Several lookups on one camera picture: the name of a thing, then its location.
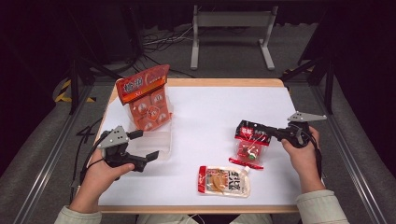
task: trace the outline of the white table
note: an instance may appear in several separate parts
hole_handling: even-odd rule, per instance
[[[103,212],[298,212],[295,198],[300,194],[299,178],[275,138],[263,156],[264,170],[251,170],[248,175],[248,198],[208,196],[197,190],[201,165],[243,168],[228,162],[235,150],[234,132],[242,119],[277,128],[287,126],[287,117],[295,109],[280,80],[169,78],[166,94],[174,106],[169,159],[149,162],[143,173],[131,172],[114,182],[100,198]],[[113,91],[101,131],[125,120],[123,110],[112,112],[117,104],[120,100]]]

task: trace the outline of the packaged food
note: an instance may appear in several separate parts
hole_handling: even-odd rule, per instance
[[[128,107],[136,129],[152,131],[171,118],[164,87],[169,67],[158,65],[117,80],[120,101]]]
[[[271,137],[257,129],[257,123],[242,120],[235,131],[235,151],[229,161],[235,164],[262,170],[262,156],[268,148]]]
[[[198,173],[198,191],[231,197],[248,197],[250,181],[247,166],[242,170],[233,167],[201,166]]]

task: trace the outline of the dark background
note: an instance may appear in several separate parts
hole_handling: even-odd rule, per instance
[[[129,62],[139,56],[142,29],[158,26],[172,31],[180,24],[191,23],[192,17],[192,6],[65,7],[47,1],[8,0],[0,10],[0,174],[55,107],[53,91],[68,76],[75,55],[99,64]],[[276,25],[319,22],[325,11],[324,6],[281,6]],[[394,11],[394,4],[388,2],[345,4],[325,18],[302,55],[302,60],[314,59],[336,43],[335,74],[361,126],[393,175]]]

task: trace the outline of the red candy package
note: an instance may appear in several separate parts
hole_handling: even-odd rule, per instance
[[[235,131],[236,150],[229,161],[235,164],[262,170],[262,155],[269,146],[271,137],[256,129],[257,123],[242,120]]]
[[[171,118],[164,87],[169,67],[158,65],[117,80],[120,101],[129,106],[136,129],[151,131]]]

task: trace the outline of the hand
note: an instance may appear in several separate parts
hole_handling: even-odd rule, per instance
[[[319,132],[312,127],[309,127],[309,132],[312,133],[318,144]],[[300,177],[302,193],[325,189],[318,175],[314,145],[309,142],[306,147],[296,148],[286,139],[282,139],[281,142],[283,148],[290,155],[291,165]]]
[[[90,163],[101,160],[102,150],[96,149]],[[133,164],[111,168],[105,161],[99,161],[92,165],[85,175],[84,181],[70,204],[69,209],[83,214],[98,212],[99,197],[105,192],[114,180],[134,169]]]

